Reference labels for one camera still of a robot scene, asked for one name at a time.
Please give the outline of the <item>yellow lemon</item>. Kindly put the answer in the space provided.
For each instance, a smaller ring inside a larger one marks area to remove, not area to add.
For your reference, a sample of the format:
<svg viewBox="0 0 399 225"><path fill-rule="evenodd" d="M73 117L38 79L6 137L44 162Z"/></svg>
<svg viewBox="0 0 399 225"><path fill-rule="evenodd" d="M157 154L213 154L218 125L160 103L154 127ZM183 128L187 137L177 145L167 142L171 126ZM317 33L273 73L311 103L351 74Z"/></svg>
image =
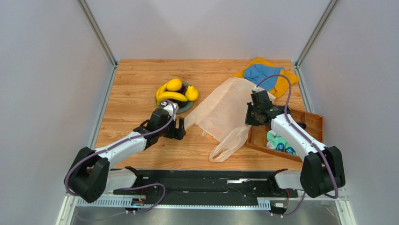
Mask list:
<svg viewBox="0 0 399 225"><path fill-rule="evenodd" d="M177 92L179 91L183 86L183 82L179 78L174 78L169 80L166 83L166 90L167 91L172 91L172 92Z"/></svg>

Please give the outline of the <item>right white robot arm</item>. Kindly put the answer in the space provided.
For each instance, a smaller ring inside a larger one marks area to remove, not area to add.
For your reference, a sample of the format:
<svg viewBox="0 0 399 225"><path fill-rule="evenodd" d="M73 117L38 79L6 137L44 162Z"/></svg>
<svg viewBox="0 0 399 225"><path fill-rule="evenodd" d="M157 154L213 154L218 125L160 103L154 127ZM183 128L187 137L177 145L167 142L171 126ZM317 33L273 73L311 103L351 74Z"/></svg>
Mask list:
<svg viewBox="0 0 399 225"><path fill-rule="evenodd" d="M302 160L302 169L281 169L268 177L275 190L297 189L309 197L321 195L338 198L339 188L345 186L342 153L336 147L327 147L313 138L291 116L287 105L274 106L266 90L252 91L247 103L245 123L268 126L293 147Z"/></svg>

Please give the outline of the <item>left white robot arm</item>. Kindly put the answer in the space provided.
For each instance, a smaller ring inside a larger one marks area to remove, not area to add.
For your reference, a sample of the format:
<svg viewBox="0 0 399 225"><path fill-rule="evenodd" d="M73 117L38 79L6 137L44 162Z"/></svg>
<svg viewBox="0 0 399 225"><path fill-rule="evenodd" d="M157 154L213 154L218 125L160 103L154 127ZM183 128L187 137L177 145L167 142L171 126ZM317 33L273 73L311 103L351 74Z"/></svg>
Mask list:
<svg viewBox="0 0 399 225"><path fill-rule="evenodd" d="M94 150L89 147L79 150L64 179L66 191L92 203L104 193L133 187L138 171L131 167L114 169L114 166L148 149L161 137L182 140L184 119L176 121L177 110L176 103L169 103L155 109L150 119L122 139Z"/></svg>

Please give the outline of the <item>translucent plastic bag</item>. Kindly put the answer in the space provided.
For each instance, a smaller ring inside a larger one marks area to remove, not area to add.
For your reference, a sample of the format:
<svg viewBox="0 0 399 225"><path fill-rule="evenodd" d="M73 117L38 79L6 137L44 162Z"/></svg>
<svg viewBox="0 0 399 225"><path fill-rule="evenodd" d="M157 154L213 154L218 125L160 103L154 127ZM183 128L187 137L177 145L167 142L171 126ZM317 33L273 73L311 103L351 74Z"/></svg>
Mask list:
<svg viewBox="0 0 399 225"><path fill-rule="evenodd" d="M185 117L186 129L197 125L219 142L209 154L211 162L225 161L246 143L251 127L245 118L253 90L262 88L243 78L229 78Z"/></svg>

